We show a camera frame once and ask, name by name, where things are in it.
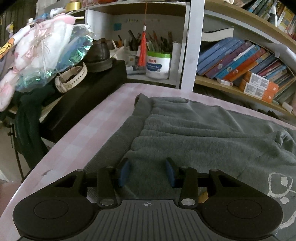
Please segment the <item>grey knit sweater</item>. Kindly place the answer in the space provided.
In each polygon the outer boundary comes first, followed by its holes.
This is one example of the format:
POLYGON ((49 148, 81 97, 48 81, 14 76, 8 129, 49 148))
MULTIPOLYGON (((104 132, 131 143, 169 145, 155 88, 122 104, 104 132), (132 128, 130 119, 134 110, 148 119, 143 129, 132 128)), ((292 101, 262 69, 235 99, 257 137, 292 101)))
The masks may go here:
POLYGON ((280 240, 295 240, 295 131, 272 121, 180 97, 136 97, 134 111, 85 166, 127 158, 126 198, 177 198, 165 161, 201 173, 219 169, 274 198, 283 209, 280 240))

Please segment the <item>pink cartoon table mat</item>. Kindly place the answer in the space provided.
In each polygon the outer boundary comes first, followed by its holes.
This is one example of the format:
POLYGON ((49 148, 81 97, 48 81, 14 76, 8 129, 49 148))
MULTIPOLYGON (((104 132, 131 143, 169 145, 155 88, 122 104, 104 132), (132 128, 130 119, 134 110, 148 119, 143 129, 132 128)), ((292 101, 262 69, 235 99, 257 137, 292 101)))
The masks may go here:
POLYGON ((20 237, 12 218, 16 204, 64 175, 83 168, 132 114, 135 98, 140 93, 147 97, 178 96, 295 129, 295 126, 265 114, 198 93, 140 83, 124 84, 69 130, 16 190, 1 215, 1 240, 17 240, 20 237))

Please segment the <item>black box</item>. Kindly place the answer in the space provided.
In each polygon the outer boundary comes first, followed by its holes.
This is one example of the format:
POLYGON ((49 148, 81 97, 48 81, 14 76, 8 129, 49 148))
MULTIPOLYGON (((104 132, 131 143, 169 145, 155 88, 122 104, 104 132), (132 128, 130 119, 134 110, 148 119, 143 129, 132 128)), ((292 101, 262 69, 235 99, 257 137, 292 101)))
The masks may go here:
POLYGON ((42 138, 58 142, 127 80, 125 62, 113 60, 112 64, 106 71, 87 73, 83 81, 62 96, 40 124, 42 138))

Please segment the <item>white wrist watch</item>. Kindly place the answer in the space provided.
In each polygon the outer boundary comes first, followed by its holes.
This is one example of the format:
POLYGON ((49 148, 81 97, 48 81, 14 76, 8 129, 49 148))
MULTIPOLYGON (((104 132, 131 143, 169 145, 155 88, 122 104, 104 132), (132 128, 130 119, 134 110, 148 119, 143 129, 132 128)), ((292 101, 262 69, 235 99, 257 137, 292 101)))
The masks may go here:
POLYGON ((60 93, 66 93, 76 87, 87 75, 87 67, 85 63, 82 66, 75 66, 65 71, 61 75, 56 76, 55 86, 60 93))

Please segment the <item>lower orange white box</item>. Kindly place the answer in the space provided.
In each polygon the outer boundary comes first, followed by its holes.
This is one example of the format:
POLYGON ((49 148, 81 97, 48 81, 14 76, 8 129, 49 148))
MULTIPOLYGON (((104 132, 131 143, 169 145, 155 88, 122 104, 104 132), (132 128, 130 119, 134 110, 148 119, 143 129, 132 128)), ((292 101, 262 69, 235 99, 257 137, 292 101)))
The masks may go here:
POLYGON ((274 92, 264 90, 256 85, 246 82, 245 80, 242 80, 240 82, 239 89, 245 94, 248 94, 268 103, 271 103, 275 96, 274 92))

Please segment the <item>orange white box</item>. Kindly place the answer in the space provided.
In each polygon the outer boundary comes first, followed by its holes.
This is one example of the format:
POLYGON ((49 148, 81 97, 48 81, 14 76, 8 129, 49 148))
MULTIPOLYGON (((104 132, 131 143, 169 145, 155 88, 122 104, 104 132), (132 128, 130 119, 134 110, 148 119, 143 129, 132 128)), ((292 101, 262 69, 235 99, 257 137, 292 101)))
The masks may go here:
POLYGON ((278 91, 277 84, 250 71, 244 74, 243 80, 252 85, 255 85, 256 87, 262 88, 267 91, 271 91, 273 93, 276 93, 278 91))
POLYGON ((240 82, 239 89, 245 94, 248 94, 268 103, 271 103, 275 96, 274 92, 264 90, 256 85, 246 82, 245 80, 242 80, 240 82))

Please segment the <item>white green-lid pen jar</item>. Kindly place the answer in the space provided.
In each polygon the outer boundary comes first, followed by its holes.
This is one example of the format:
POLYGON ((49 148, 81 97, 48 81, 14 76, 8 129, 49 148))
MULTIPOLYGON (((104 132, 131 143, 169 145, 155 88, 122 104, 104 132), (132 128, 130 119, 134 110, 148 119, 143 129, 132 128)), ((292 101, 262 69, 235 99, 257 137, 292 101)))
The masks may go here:
POLYGON ((147 52, 145 74, 147 77, 158 80, 169 78, 171 65, 170 53, 147 52))

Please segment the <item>black leather shoe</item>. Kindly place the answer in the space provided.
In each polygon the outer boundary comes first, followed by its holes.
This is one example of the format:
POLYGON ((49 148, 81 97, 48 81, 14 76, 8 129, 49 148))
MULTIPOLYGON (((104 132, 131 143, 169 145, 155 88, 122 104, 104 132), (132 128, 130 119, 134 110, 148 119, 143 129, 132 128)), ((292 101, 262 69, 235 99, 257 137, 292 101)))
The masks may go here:
POLYGON ((83 62, 90 73, 103 72, 112 68, 112 59, 105 38, 93 41, 83 62))

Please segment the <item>upper orange white box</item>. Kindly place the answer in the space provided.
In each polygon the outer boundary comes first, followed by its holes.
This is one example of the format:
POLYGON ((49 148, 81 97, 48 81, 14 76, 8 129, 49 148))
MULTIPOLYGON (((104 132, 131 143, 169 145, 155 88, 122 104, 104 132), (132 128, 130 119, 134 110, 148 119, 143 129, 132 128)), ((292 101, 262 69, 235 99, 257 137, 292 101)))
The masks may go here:
POLYGON ((252 85, 255 85, 256 87, 262 88, 267 91, 271 91, 273 93, 276 93, 278 91, 277 84, 250 71, 244 74, 243 80, 252 85))

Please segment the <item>row of books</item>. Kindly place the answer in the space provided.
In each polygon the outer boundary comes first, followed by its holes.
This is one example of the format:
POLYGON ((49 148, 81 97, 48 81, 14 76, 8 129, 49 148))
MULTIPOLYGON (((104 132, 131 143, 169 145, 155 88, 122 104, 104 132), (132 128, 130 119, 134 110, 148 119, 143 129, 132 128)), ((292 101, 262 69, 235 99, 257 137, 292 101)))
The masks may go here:
POLYGON ((225 38, 207 47, 199 61, 197 75, 219 84, 239 88, 250 71, 278 85, 275 104, 291 103, 295 96, 295 53, 285 45, 225 38))

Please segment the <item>red tassel ornament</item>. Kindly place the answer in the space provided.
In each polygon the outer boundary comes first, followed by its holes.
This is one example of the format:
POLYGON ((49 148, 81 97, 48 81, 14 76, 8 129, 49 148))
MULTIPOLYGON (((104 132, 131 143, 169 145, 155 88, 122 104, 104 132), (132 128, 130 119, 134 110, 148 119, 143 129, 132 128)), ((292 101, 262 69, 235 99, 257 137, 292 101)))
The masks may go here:
POLYGON ((142 32, 142 38, 140 42, 140 55, 138 60, 138 66, 144 67, 147 53, 147 39, 146 39, 146 30, 147 30, 147 3, 145 3, 145 12, 144 12, 144 26, 142 32))

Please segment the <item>white wooden bookshelf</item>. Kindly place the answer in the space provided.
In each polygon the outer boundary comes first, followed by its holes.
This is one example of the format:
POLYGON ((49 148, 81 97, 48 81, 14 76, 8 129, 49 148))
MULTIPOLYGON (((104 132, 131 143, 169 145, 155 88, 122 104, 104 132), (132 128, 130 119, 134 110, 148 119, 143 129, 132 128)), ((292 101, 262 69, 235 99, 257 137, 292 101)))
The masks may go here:
POLYGON ((238 37, 269 50, 279 45, 295 52, 295 40, 264 19, 225 1, 114 1, 70 14, 78 23, 89 25, 97 38, 107 40, 115 40, 122 34, 114 30, 114 25, 124 17, 134 19, 134 23, 129 27, 122 24, 123 31, 138 33, 144 25, 148 30, 173 31, 182 43, 180 76, 174 84, 181 90, 193 90, 194 84, 219 88, 215 81, 196 75, 203 31, 234 27, 238 37))

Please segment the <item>iridescent plastic bag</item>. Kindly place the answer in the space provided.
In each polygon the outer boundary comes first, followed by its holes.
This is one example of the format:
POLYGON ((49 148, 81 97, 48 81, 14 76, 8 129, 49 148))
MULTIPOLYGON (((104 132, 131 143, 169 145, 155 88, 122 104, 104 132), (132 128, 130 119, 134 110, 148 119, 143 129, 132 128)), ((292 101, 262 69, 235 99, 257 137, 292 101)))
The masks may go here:
POLYGON ((93 35, 94 33, 89 25, 73 25, 70 41, 62 51, 56 67, 49 70, 47 74, 39 71, 21 76, 16 91, 29 92, 35 88, 41 88, 50 82, 56 74, 78 64, 92 46, 93 35))

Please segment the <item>pink white plush toy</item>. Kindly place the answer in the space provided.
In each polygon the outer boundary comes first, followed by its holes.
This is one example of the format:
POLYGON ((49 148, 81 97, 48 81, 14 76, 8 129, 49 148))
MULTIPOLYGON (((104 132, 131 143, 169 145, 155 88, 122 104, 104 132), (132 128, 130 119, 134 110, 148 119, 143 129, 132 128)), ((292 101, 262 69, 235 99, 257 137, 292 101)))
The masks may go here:
POLYGON ((19 30, 20 37, 11 38, 17 45, 14 51, 14 62, 1 79, 1 111, 11 102, 21 76, 36 72, 47 74, 53 70, 73 31, 75 18, 60 14, 53 19, 26 26, 25 31, 19 30))

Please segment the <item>gold tape roll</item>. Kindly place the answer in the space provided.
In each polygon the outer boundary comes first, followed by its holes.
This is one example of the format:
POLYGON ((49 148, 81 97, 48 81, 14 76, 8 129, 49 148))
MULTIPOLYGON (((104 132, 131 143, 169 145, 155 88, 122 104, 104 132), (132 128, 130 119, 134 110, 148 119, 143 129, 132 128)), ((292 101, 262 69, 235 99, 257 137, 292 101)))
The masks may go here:
POLYGON ((70 0, 69 3, 66 4, 65 12, 69 13, 71 11, 77 11, 81 9, 81 1, 79 0, 70 0))

